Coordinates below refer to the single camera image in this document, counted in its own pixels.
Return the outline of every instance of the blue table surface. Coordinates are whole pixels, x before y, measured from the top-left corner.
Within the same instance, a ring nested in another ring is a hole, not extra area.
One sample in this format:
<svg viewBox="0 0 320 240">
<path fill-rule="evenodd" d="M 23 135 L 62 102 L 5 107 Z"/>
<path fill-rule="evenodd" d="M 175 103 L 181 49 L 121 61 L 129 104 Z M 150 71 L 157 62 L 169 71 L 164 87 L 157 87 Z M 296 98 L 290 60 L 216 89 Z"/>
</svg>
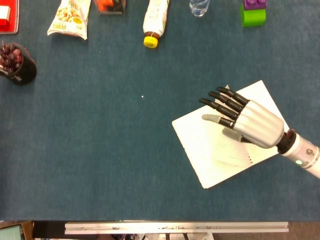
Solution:
<svg viewBox="0 0 320 240">
<path fill-rule="evenodd" d="M 143 46 L 147 0 L 125 16 L 92 4 L 88 40 L 47 36 L 59 4 L 21 1 L 18 33 L 1 36 L 29 50 L 38 75 L 0 79 L 0 219 L 320 220 L 320 179 L 281 156 L 203 189 L 172 127 L 216 87 L 264 80 L 320 146 L 318 0 L 269 0 L 252 28 L 241 0 L 211 0 L 204 18 L 172 0 L 157 49 Z"/>
</svg>

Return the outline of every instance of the bottle label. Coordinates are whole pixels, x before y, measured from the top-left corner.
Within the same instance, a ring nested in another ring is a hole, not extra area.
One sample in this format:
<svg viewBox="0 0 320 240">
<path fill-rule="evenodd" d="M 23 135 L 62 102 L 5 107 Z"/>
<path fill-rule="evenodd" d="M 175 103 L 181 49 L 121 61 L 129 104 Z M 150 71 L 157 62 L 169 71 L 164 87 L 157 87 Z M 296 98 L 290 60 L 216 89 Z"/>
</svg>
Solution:
<svg viewBox="0 0 320 240">
<path fill-rule="evenodd" d="M 167 22 L 169 0 L 150 0 L 143 22 L 143 32 L 155 32 L 162 36 Z"/>
</svg>

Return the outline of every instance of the black cup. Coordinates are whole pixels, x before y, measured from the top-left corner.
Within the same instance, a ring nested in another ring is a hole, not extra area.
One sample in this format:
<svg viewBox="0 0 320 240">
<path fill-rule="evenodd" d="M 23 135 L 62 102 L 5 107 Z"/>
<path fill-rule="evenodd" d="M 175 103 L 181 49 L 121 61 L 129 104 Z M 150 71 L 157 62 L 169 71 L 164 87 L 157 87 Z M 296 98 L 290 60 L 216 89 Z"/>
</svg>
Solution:
<svg viewBox="0 0 320 240">
<path fill-rule="evenodd" d="M 10 79 L 14 84 L 25 85 L 34 80 L 37 76 L 37 66 L 33 60 L 24 54 L 24 50 L 16 46 L 21 51 L 21 66 L 13 73 L 6 74 L 2 71 L 2 75 Z"/>
</svg>

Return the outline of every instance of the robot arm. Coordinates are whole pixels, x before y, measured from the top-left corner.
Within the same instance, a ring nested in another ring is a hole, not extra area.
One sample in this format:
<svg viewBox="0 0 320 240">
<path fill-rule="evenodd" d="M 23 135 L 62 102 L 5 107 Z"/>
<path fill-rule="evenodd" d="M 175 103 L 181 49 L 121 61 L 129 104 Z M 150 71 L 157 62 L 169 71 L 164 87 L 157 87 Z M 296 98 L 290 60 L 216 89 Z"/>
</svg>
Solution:
<svg viewBox="0 0 320 240">
<path fill-rule="evenodd" d="M 201 98 L 200 102 L 226 117 L 205 114 L 202 116 L 204 120 L 232 129 L 261 148 L 276 146 L 281 155 L 320 178 L 319 147 L 292 129 L 285 132 L 284 121 L 257 102 L 224 87 L 218 87 L 217 90 L 224 95 L 212 91 L 209 95 L 228 107 L 206 98 Z"/>
</svg>

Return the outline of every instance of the white snack package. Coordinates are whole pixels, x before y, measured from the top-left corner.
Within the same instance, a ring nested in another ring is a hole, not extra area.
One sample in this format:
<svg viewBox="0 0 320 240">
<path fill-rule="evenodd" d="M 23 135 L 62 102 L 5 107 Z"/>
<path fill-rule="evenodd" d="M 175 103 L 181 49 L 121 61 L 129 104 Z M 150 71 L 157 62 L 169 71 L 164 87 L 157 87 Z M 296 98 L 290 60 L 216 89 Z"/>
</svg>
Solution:
<svg viewBox="0 0 320 240">
<path fill-rule="evenodd" d="M 87 39 L 91 0 L 61 0 L 47 34 L 60 33 Z"/>
</svg>

